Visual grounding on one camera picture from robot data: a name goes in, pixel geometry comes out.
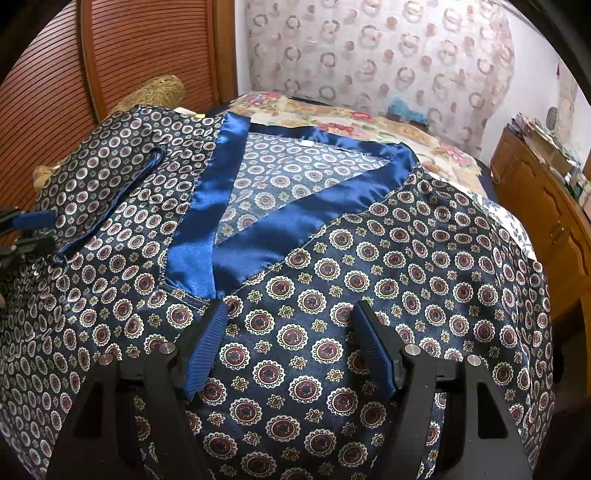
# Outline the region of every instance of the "blue satin trim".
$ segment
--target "blue satin trim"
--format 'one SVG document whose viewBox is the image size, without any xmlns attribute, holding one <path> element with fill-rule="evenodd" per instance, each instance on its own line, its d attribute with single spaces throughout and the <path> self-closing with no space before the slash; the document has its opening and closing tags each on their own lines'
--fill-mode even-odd
<svg viewBox="0 0 591 480">
<path fill-rule="evenodd" d="M 222 298 L 249 277 L 282 261 L 323 225 L 344 213 L 361 213 L 402 186 L 418 159 L 404 144 L 340 137 L 314 127 L 267 127 L 250 131 L 299 138 L 382 157 L 388 164 L 298 199 L 214 247 L 217 225 L 242 161 L 249 118 L 229 113 L 209 165 L 195 188 L 189 211 L 168 249 L 168 282 L 196 297 Z"/>
<path fill-rule="evenodd" d="M 213 272 L 218 297 L 236 291 L 249 277 L 282 261 L 334 218 L 344 213 L 364 212 L 371 204 L 383 200 L 403 184 L 418 162 L 406 145 L 354 142 L 357 148 L 351 148 L 350 142 L 347 148 L 372 155 L 378 155 L 377 150 L 387 151 L 387 156 L 381 156 L 390 163 L 289 203 L 217 245 Z M 364 148 L 368 144 L 373 144 L 373 148 Z"/>
<path fill-rule="evenodd" d="M 168 282 L 196 297 L 216 297 L 213 242 L 242 162 L 250 121 L 235 113 L 226 115 L 209 164 L 193 190 L 189 211 L 168 249 Z"/>
<path fill-rule="evenodd" d="M 332 147 L 345 148 L 347 150 L 353 150 L 359 153 L 373 155 L 375 157 L 382 157 L 390 162 L 398 161 L 397 156 L 400 154 L 401 146 L 409 149 L 409 147 L 404 145 L 403 143 L 381 144 L 377 142 L 366 142 L 362 140 L 355 140 L 349 137 L 341 137 L 339 135 L 330 134 L 324 130 L 319 130 L 315 127 L 287 128 L 277 127 L 275 125 L 271 125 L 268 127 L 266 125 L 261 124 L 251 124 L 249 131 L 251 133 L 274 135 L 275 137 L 281 138 L 298 138 L 300 140 L 312 140 L 313 142 L 322 143 L 324 145 L 331 145 Z"/>
</svg>

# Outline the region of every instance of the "sheer curtain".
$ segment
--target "sheer curtain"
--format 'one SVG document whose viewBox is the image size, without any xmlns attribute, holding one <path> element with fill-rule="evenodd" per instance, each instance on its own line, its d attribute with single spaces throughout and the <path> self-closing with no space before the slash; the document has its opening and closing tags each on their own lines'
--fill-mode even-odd
<svg viewBox="0 0 591 480">
<path fill-rule="evenodd" d="M 492 0 L 251 0 L 247 17 L 254 90 L 375 115 L 397 100 L 475 156 L 513 77 Z"/>
</svg>

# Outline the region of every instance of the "floral bedspread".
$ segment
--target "floral bedspread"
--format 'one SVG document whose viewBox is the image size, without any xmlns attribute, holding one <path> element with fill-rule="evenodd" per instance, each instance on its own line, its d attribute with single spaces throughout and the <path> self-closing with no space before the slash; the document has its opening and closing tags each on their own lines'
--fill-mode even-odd
<svg viewBox="0 0 591 480">
<path fill-rule="evenodd" d="M 357 140 L 403 142 L 413 149 L 427 170 L 486 197 L 479 179 L 480 167 L 470 155 L 440 142 L 412 125 L 348 108 L 310 105 L 269 92 L 247 93 L 232 102 L 230 111 L 249 116 L 257 124 L 314 126 Z"/>
</svg>

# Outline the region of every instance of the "wooden dresser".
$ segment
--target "wooden dresser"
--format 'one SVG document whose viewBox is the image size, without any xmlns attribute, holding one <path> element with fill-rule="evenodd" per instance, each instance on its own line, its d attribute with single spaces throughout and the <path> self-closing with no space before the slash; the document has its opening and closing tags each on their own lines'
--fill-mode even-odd
<svg viewBox="0 0 591 480">
<path fill-rule="evenodd" d="M 546 268 L 551 317 L 565 327 L 580 302 L 591 395 L 591 223 L 578 203 L 525 142 L 505 130 L 491 161 L 498 203 L 523 223 Z"/>
</svg>

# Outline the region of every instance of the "metal pin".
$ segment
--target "metal pin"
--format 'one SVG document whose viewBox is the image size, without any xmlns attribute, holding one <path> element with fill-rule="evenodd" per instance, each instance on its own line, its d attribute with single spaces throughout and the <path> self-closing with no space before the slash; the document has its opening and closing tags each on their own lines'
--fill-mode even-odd
<svg viewBox="0 0 591 480">
<path fill-rule="evenodd" d="M 160 353 L 168 354 L 168 353 L 173 353 L 175 348 L 176 348 L 176 345 L 174 343 L 166 342 L 166 343 L 162 343 L 160 345 L 159 350 L 160 350 Z"/>
<path fill-rule="evenodd" d="M 421 347 L 415 345 L 414 343 L 409 343 L 407 346 L 404 347 L 404 351 L 412 356 L 417 356 L 421 353 Z"/>
<path fill-rule="evenodd" d="M 99 357 L 99 363 L 101 365 L 109 365 L 113 361 L 113 355 L 110 353 L 104 353 Z"/>
<path fill-rule="evenodd" d="M 478 367 L 482 363 L 482 360 L 478 355 L 468 355 L 468 363 L 473 367 Z"/>
</svg>

